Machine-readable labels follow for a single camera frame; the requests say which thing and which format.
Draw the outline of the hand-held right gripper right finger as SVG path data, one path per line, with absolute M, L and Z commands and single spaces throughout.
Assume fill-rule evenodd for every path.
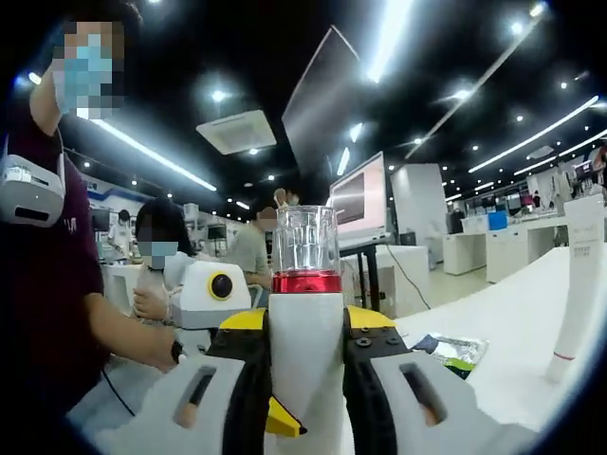
M 525 454 L 536 437 L 480 410 L 469 383 L 409 349 L 378 312 L 345 308 L 343 363 L 358 454 Z

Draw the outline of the person's left hand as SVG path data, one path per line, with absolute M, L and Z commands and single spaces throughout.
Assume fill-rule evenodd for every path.
M 169 372 L 178 363 L 183 354 L 183 345 L 175 332 L 170 328 L 163 328 L 158 332 L 156 343 L 156 367 L 164 373 Z

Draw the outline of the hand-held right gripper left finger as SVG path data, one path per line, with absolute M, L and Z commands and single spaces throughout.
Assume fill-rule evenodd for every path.
M 120 454 L 261 454 L 271 396 L 265 309 L 226 319 L 205 355 L 181 360 L 118 431 Z

